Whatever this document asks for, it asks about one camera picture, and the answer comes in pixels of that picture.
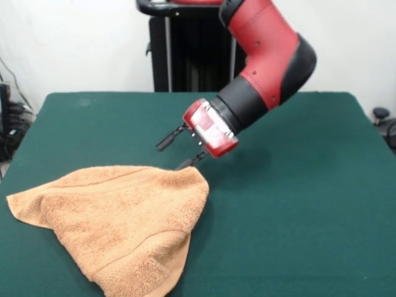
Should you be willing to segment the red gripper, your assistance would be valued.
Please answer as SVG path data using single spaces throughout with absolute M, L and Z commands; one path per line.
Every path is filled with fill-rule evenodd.
M 230 126 L 211 103 L 204 98 L 198 99 L 186 110 L 183 120 L 185 123 L 170 132 L 156 145 L 158 152 L 164 151 L 175 140 L 176 136 L 187 128 L 199 137 L 199 143 L 214 158 L 224 156 L 239 144 L 239 139 Z M 183 161 L 175 170 L 195 166 L 207 155 L 207 152 L 202 151 Z

